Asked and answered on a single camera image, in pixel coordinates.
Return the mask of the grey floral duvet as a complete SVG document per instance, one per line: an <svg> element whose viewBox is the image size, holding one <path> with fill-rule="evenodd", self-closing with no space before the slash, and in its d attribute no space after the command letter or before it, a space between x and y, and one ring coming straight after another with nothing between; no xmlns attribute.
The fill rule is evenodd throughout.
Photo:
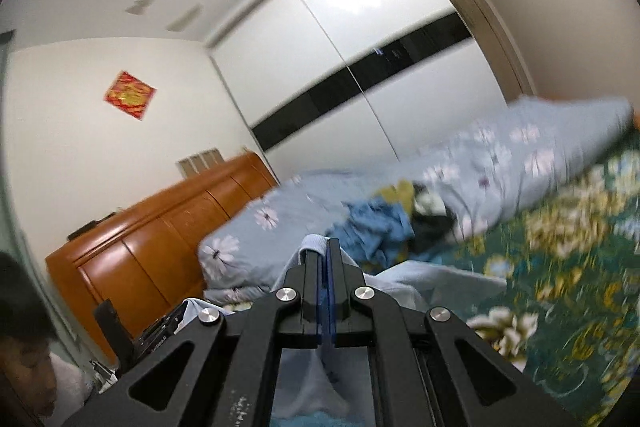
<svg viewBox="0 0 640 427"><path fill-rule="evenodd" d="M293 176L201 241L204 295L220 305L264 295L309 234L335 237L370 272L424 260L576 178L632 116L624 98L522 98L405 160Z"/></svg>

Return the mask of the picture frames on headboard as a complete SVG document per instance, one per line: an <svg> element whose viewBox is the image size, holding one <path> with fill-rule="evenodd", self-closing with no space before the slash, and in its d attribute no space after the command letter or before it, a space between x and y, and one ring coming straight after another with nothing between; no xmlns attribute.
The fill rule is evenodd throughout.
<svg viewBox="0 0 640 427"><path fill-rule="evenodd" d="M180 159L177 162L177 167L184 179L190 179L212 169L223 161L224 158L218 148L213 148L213 150L204 150L204 152Z"/></svg>

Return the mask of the white wardrobe with black stripe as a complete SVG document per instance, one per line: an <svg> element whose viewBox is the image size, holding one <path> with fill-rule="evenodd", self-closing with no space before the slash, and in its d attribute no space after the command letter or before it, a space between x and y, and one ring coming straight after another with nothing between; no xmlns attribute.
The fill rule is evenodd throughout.
<svg viewBox="0 0 640 427"><path fill-rule="evenodd" d="M280 179L406 158L533 91L485 0L265 0L212 59Z"/></svg>

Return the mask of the light blue t-shirt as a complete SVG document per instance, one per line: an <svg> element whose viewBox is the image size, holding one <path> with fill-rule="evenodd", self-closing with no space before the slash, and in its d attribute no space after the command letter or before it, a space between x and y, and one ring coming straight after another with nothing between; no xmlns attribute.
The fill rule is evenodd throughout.
<svg viewBox="0 0 640 427"><path fill-rule="evenodd" d="M288 258L269 256L266 261L233 257L239 239L207 241L198 252L205 275L226 270L229 291L241 303L256 303L270 291L284 286L285 274L300 265L306 254L328 255L328 239L309 234ZM366 284L390 295L403 307L425 312L434 306L452 311L478 305L506 290L502 277L408 260L382 271L366 274ZM288 349L282 355L280 375L270 424L273 426L371 426L372 391L362 348L314 351Z"/></svg>

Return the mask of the yellow and black garment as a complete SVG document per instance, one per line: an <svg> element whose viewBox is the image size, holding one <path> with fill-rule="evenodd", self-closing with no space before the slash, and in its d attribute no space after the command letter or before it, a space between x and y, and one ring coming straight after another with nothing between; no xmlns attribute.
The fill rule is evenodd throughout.
<svg viewBox="0 0 640 427"><path fill-rule="evenodd" d="M457 223L442 198L419 182L401 179L396 185L380 188L375 196L387 204L399 204L405 211L413 231L406 247L410 254L422 254L442 243Z"/></svg>

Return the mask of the red paper wall decoration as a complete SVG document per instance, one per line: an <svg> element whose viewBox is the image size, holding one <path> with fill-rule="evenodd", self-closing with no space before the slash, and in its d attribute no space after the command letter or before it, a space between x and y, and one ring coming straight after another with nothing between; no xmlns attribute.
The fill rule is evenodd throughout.
<svg viewBox="0 0 640 427"><path fill-rule="evenodd" d="M156 89L129 72L120 72L104 95L104 101L129 116L141 120Z"/></svg>

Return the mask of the pink folded blanket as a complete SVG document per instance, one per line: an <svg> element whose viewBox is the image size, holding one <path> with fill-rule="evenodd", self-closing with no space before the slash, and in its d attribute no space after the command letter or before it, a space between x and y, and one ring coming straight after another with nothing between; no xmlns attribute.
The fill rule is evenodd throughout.
<svg viewBox="0 0 640 427"><path fill-rule="evenodd" d="M96 384L89 373L64 361L55 353L51 355L51 362L58 397L53 413L48 417L40 417L40 419L45 426L58 427L84 407L96 390Z"/></svg>

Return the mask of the blue crumpled garment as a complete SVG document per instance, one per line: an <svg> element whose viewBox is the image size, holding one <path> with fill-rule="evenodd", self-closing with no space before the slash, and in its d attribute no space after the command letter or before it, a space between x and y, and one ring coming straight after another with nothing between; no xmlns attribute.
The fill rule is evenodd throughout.
<svg viewBox="0 0 640 427"><path fill-rule="evenodd" d="M399 202L375 197L347 204L347 209L347 216L334 223L326 237L337 239L358 265L385 270L397 263L414 237L408 213Z"/></svg>

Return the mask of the orange wooden headboard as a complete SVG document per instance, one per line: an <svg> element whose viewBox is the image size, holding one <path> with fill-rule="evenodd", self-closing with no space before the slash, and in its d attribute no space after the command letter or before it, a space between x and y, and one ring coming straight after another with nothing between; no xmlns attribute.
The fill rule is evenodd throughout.
<svg viewBox="0 0 640 427"><path fill-rule="evenodd" d="M93 316L102 301L138 337L183 299L200 297L201 240L277 184L262 158L246 153L116 212L50 254L50 279L93 353L116 361Z"/></svg>

